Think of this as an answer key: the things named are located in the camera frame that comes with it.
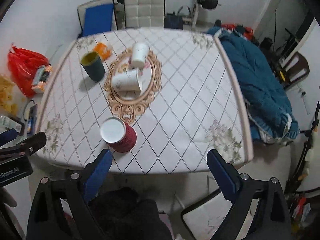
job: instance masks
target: blue sleeping bag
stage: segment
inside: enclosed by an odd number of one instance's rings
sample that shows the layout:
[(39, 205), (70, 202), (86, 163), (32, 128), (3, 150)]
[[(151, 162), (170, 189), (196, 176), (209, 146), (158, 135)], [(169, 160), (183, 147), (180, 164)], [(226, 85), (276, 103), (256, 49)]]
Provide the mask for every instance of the blue sleeping bag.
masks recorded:
[(299, 126), (292, 115), (290, 101), (261, 50), (245, 38), (220, 30), (220, 27), (213, 27), (207, 33), (220, 34), (219, 39), (247, 104), (252, 138), (257, 139), (259, 131), (260, 139), (265, 143), (295, 139)]

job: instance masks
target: ornate frame pattern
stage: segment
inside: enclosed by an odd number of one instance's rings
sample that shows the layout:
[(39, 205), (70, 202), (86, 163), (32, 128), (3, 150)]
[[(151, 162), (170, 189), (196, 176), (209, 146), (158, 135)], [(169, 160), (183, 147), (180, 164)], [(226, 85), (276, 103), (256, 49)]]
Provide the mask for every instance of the ornate frame pattern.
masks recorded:
[(117, 69), (121, 67), (120, 62), (125, 57), (130, 57), (132, 48), (128, 48), (119, 55), (118, 59), (109, 66), (109, 73), (104, 83), (104, 90), (108, 93), (106, 99), (109, 103), (112, 114), (117, 115), (127, 124), (132, 124), (137, 115), (142, 115), (150, 103), (155, 99), (155, 92), (161, 89), (161, 62), (150, 50), (147, 60), (150, 62), (152, 71), (151, 81), (146, 91), (134, 100), (121, 98), (111, 87), (111, 77), (115, 75)]

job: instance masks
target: screw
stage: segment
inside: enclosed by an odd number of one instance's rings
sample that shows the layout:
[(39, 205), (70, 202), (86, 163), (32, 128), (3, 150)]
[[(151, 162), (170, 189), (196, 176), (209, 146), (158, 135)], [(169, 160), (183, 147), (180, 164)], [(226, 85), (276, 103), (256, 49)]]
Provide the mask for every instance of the screw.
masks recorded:
[(246, 173), (241, 173), (241, 174), (240, 174), (240, 178), (241, 178), (241, 179), (244, 179), (244, 180), (247, 180), (247, 179), (249, 179), (249, 175), (246, 174)]
[(279, 182), (279, 180), (275, 177), (272, 177), (271, 178), (271, 181), (274, 183), (274, 184), (277, 184)]
[(71, 175), (71, 179), (78, 179), (79, 178), (79, 173), (73, 173), (72, 175)]
[(44, 178), (41, 179), (41, 183), (42, 184), (46, 184), (48, 182), (48, 180), (49, 179), (47, 177), (44, 177)]

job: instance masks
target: diamond pattern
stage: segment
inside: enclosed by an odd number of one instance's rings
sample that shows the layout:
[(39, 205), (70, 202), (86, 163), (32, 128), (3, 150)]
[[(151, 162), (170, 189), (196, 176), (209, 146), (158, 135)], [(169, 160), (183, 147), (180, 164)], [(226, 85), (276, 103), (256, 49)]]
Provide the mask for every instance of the diamond pattern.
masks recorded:
[[(104, 148), (113, 152), (111, 172), (171, 173), (207, 170), (204, 143), (206, 130), (217, 119), (232, 128), (237, 141), (242, 126), (228, 71), (215, 44), (210, 49), (193, 43), (190, 32), (168, 29), (127, 29), (92, 36), (92, 44), (70, 51), (48, 97), (41, 130), (58, 114), (63, 122), (57, 151), (39, 154), (57, 165), (82, 169)], [(135, 147), (118, 153), (100, 136), (100, 126), (112, 116), (106, 101), (104, 79), (93, 82), (83, 70), (79, 58), (97, 42), (110, 43), (113, 55), (103, 62), (108, 71), (125, 48), (144, 41), (162, 62), (162, 89), (155, 94), (145, 113), (132, 127), (137, 133)], [(242, 157), (251, 145), (240, 149)]]

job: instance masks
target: red plastic bag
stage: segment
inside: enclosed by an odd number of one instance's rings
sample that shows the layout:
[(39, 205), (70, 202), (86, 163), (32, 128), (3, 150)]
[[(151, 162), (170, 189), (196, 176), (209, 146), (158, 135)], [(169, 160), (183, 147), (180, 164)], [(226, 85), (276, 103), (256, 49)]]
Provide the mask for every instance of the red plastic bag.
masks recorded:
[(8, 53), (8, 69), (13, 82), (28, 98), (35, 95), (31, 89), (33, 78), (41, 65), (48, 65), (49, 60), (40, 53), (12, 46)]

